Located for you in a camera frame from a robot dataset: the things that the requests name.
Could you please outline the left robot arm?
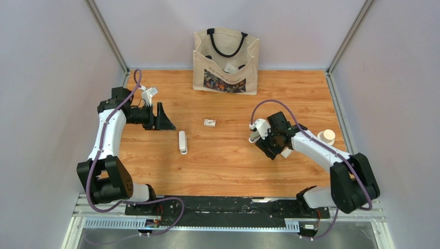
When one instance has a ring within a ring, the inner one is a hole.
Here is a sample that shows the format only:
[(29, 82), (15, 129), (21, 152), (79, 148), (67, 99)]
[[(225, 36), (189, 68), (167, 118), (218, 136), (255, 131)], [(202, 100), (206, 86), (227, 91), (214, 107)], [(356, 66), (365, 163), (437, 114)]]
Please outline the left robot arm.
[(99, 129), (93, 149), (85, 162), (77, 165), (77, 175), (93, 205), (127, 200), (138, 202), (146, 215), (157, 212), (159, 202), (149, 184), (136, 184), (119, 159), (120, 142), (126, 124), (141, 125), (144, 130), (175, 130), (163, 110), (162, 103), (152, 104), (157, 88), (141, 89), (143, 105), (132, 105), (131, 91), (112, 89), (111, 98), (97, 107)]

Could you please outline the staples tray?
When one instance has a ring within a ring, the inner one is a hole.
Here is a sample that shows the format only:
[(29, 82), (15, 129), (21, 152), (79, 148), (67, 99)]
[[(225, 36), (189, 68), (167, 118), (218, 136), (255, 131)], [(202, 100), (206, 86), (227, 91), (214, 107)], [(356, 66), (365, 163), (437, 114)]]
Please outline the staples tray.
[(284, 159), (286, 159), (292, 152), (293, 152), (294, 150), (292, 150), (292, 149), (289, 149), (288, 147), (287, 148), (285, 148), (281, 153), (280, 153), (280, 155), (284, 158)]

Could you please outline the white stapler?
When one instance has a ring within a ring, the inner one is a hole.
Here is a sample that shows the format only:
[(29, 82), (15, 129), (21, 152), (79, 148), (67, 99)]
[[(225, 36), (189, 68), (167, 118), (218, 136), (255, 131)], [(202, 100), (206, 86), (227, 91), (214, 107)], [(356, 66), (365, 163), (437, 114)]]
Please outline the white stapler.
[(180, 131), (178, 133), (178, 145), (179, 145), (180, 153), (182, 155), (187, 154), (188, 146), (187, 146), (187, 137), (185, 131)]

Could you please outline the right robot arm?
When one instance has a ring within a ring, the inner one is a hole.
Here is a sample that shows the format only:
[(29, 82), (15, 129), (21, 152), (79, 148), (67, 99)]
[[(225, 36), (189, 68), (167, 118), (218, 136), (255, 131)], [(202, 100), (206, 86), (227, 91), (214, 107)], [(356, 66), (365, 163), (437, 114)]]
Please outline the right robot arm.
[(317, 208), (334, 207), (350, 214), (357, 209), (372, 209), (372, 201), (380, 189), (368, 158), (350, 154), (318, 139), (307, 127), (291, 124), (282, 112), (249, 125), (250, 143), (255, 144), (268, 158), (288, 157), (299, 152), (330, 176), (329, 187), (312, 186), (297, 194), (296, 211), (302, 217), (311, 216)]

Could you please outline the white staples box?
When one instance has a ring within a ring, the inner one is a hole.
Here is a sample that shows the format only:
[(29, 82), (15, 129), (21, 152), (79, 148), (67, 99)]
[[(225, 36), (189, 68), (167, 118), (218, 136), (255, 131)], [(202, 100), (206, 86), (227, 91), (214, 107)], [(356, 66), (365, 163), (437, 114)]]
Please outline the white staples box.
[(205, 127), (215, 128), (216, 127), (216, 120), (205, 119), (204, 122), (203, 122), (203, 125)]

